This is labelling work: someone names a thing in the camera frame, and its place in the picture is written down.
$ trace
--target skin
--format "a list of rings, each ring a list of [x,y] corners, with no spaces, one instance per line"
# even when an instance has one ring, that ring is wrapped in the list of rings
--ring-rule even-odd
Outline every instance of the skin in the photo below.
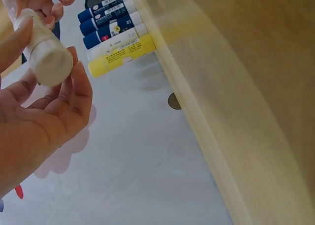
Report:
[[[21,55],[32,34],[31,17],[0,43],[0,73]],[[21,106],[37,85],[32,71],[0,90],[0,198],[31,175],[88,123],[92,88],[74,47],[71,75],[29,107]]]
[[[69,6],[74,0],[59,0],[53,4],[52,0],[2,0],[9,17],[14,21],[24,8],[33,9],[48,28],[53,29],[55,23],[63,17],[63,6]]]

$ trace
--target blurred wooden surface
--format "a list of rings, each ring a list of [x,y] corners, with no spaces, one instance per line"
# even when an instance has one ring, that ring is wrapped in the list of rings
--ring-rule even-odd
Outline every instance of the blurred wooden surface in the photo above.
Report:
[[[2,1],[0,0],[0,42],[7,38],[12,32],[12,23],[7,15],[7,11],[4,8]],[[5,77],[7,74],[18,68],[21,65],[21,60],[22,58],[19,57],[14,64],[1,74],[1,77]]]
[[[315,224],[315,0],[133,0],[236,225]]]

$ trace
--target white table surface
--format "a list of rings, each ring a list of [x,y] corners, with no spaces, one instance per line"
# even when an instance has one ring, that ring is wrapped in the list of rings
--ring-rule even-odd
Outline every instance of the white table surface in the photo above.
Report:
[[[83,9],[84,0],[65,9],[61,40],[87,66]],[[184,114],[167,104],[172,88],[155,55],[89,77],[89,126],[21,184],[23,199],[3,198],[0,225],[231,225]],[[36,88],[30,101],[43,93]]]

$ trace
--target label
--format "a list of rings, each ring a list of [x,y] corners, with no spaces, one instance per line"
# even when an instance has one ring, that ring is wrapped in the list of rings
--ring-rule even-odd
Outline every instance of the label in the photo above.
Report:
[[[134,24],[130,16],[124,16],[115,20],[112,20],[109,24],[101,27],[97,33],[102,41],[108,38],[113,38],[131,28],[134,28]]]
[[[120,3],[120,4],[118,4],[117,6],[112,7],[112,8],[110,8],[110,9],[106,10],[106,11],[105,11],[105,15],[108,15],[108,14],[110,14],[110,13],[112,13],[112,12],[115,12],[115,11],[117,11],[117,10],[123,8],[124,6],[125,6],[125,5],[124,5],[123,3]]]
[[[109,38],[108,36],[106,37],[107,39],[104,40],[103,43],[88,51],[87,55],[89,61],[102,57],[104,54],[111,54],[114,49],[119,48],[120,46],[124,45],[127,42],[130,42],[133,39],[137,39],[138,34],[135,28],[131,28],[113,38]]]
[[[132,42],[124,45],[124,49],[120,47],[115,49],[110,55],[103,55],[89,63],[89,70],[93,77],[104,75],[126,62],[135,60],[142,55],[155,50],[155,45],[149,34],[135,39]]]
[[[108,4],[112,3],[112,2],[115,2],[115,1],[117,1],[117,0],[104,0],[104,1],[102,2],[102,5],[103,5],[103,6],[106,6],[106,5],[108,5]]]
[[[127,48],[127,47],[129,47],[129,46],[131,46],[131,45],[133,45],[133,44],[135,44],[135,43],[137,43],[137,42],[139,42],[139,41],[140,41],[139,38],[138,38],[138,39],[134,39],[134,40],[132,40],[132,41],[130,41],[130,42],[124,44],[123,46],[119,47],[119,48],[118,48],[118,51],[120,51],[120,50],[122,50],[122,49],[125,49],[125,48]]]
[[[105,23],[128,15],[128,11],[123,3],[106,10],[102,14],[98,14],[94,17],[95,24],[98,28],[102,27]]]
[[[118,26],[117,21],[109,24],[109,31],[111,37],[117,36],[120,33],[121,28]]]

